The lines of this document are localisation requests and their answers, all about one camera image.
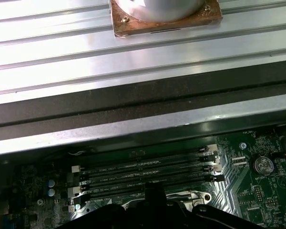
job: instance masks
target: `green circuit board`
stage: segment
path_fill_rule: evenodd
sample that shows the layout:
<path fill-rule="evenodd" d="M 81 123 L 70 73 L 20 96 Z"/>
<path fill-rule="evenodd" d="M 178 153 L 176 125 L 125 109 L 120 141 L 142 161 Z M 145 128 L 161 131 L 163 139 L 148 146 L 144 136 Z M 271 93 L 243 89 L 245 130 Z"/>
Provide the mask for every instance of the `green circuit board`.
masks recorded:
<path fill-rule="evenodd" d="M 201 183 L 192 186 L 180 186 L 178 189 L 197 190 L 212 194 L 210 205 L 242 217 L 265 228 L 286 228 L 286 158 L 273 157 L 273 153 L 282 152 L 280 141 L 274 131 L 259 134 L 245 131 L 192 139 L 157 146 L 133 148 L 99 155 L 100 160 L 112 160 L 117 157 L 129 158 L 137 155 L 165 155 L 171 151 L 182 151 L 200 146 L 217 144 L 220 151 L 222 174 L 226 181 L 220 183 Z M 259 157 L 271 158 L 274 171 L 263 176 L 254 170 L 253 162 Z M 99 208 L 108 202 L 123 204 L 134 196 L 102 198 L 91 202 L 92 208 Z"/>
<path fill-rule="evenodd" d="M 189 161 L 208 157 L 197 152 L 205 146 L 217 147 L 216 157 L 222 169 L 212 173 L 223 174 L 225 181 L 196 181 L 206 174 L 209 176 L 208 172 L 196 171 L 209 162 L 196 162 L 189 170 L 191 176 L 187 174 L 186 165 L 193 165 Z M 123 205 L 144 197 L 142 189 L 129 192 L 140 185 L 134 181 L 135 176 L 141 176 L 144 182 L 149 181 L 149 177 L 153 181 L 169 177 L 164 182 L 176 181 L 177 184 L 167 185 L 167 194 L 188 190 L 207 192 L 212 196 L 211 206 L 264 228 L 286 228 L 286 157 L 282 151 L 274 130 L 252 130 L 98 154 L 90 152 L 45 165 L 22 165 L 15 170 L 13 178 L 14 189 L 18 188 L 21 193 L 9 196 L 10 207 L 17 207 L 13 207 L 14 212 L 8 218 L 13 219 L 12 224 L 22 217 L 18 222 L 25 222 L 22 226 L 25 229 L 53 229 L 107 204 Z M 71 167 L 75 170 L 81 167 L 86 172 L 71 173 Z M 90 176 L 92 183 L 82 183 L 80 176 Z M 49 187 L 49 180 L 55 180 L 53 188 Z M 89 186 L 90 193 L 83 206 L 73 202 L 66 191 L 77 186 L 83 190 L 85 185 Z"/>

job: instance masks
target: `metal rail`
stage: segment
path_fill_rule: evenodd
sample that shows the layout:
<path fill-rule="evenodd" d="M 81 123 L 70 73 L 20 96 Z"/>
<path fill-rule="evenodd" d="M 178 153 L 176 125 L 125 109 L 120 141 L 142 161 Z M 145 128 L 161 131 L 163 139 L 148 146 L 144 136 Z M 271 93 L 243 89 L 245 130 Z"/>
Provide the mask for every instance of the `metal rail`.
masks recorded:
<path fill-rule="evenodd" d="M 0 3 L 0 104 L 286 60 L 286 0 L 221 0 L 224 19 L 119 39 L 107 0 Z"/>

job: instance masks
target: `copper heatsink base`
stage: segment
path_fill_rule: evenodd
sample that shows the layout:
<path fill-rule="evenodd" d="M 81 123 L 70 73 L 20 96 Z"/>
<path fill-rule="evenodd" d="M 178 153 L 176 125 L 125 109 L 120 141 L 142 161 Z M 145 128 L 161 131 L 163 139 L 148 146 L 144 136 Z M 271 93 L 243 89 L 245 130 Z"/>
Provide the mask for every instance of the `copper heatsink base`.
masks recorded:
<path fill-rule="evenodd" d="M 110 0 L 110 8 L 114 34 L 118 37 L 220 23 L 223 18 L 217 0 L 205 0 L 204 6 L 193 15 L 169 23 L 140 21 L 125 13 L 115 0 Z"/>

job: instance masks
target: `cylindrical capacitor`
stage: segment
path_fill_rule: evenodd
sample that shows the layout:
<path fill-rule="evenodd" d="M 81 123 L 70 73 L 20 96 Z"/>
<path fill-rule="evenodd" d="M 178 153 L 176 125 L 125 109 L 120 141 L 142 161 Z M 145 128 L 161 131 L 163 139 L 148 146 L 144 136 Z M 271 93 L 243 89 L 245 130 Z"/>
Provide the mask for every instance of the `cylindrical capacitor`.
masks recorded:
<path fill-rule="evenodd" d="M 48 196 L 49 196 L 49 197 L 55 196 L 55 190 L 54 190 L 53 188 L 50 188 L 50 189 L 48 190 Z"/>
<path fill-rule="evenodd" d="M 119 7 L 134 18 L 148 22 L 171 22 L 199 10 L 204 0 L 115 0 Z"/>
<path fill-rule="evenodd" d="M 55 181 L 54 180 L 48 180 L 48 187 L 54 187 L 55 186 Z"/>

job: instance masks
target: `silver metal panel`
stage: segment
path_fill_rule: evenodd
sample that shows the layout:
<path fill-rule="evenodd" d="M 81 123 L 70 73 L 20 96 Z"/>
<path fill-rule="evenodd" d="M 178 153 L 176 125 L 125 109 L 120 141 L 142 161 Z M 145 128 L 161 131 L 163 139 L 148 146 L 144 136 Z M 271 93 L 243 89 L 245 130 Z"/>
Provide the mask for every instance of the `silver metal panel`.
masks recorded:
<path fill-rule="evenodd" d="M 11 152 L 38 149 L 43 147 L 60 146 L 65 144 L 74 144 L 85 141 L 107 139 L 112 137 L 132 135 L 135 141 L 137 134 L 145 134 L 141 139 L 147 144 L 147 137 L 150 136 L 161 142 L 162 138 L 159 134 L 150 134 L 154 130 L 164 130 L 168 132 L 168 128 L 182 128 L 182 133 L 186 132 L 186 127 L 193 127 L 198 135 L 216 133 L 219 131 L 232 130 L 229 121 L 238 119 L 240 123 L 244 123 L 245 128 L 251 128 L 261 124 L 282 123 L 282 117 L 276 113 L 283 114 L 286 112 L 286 95 L 274 96 L 263 99 L 256 99 L 233 104 L 213 106 L 192 111 L 185 111 L 173 114 L 158 115 L 153 117 L 128 120 L 123 122 L 90 126 L 73 130 L 60 131 L 43 135 L 35 135 L 10 140 L 0 141 L 0 155 Z M 258 116 L 262 116 L 262 121 L 258 120 Z M 225 121 L 225 130 L 216 122 Z"/>
<path fill-rule="evenodd" d="M 286 60 L 286 0 L 220 4 L 220 26 L 120 39 L 106 0 L 0 3 L 0 104 Z"/>

